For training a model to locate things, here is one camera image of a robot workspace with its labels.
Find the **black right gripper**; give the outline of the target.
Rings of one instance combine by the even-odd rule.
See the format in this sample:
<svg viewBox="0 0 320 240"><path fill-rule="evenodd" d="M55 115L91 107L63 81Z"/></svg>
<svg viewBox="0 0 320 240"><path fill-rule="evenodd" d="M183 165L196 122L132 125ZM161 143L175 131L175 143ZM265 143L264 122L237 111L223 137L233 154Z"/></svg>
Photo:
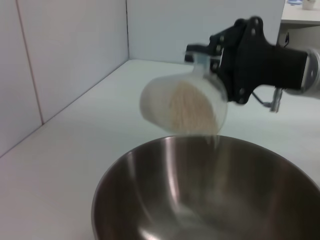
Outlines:
<svg viewBox="0 0 320 240"><path fill-rule="evenodd" d="M258 16L238 19L234 25L209 38L209 44L188 44L184 61L194 62L194 54L210 57L210 70L223 83L229 102L244 105L262 85L299 90L308 54L269 43L263 20Z"/></svg>

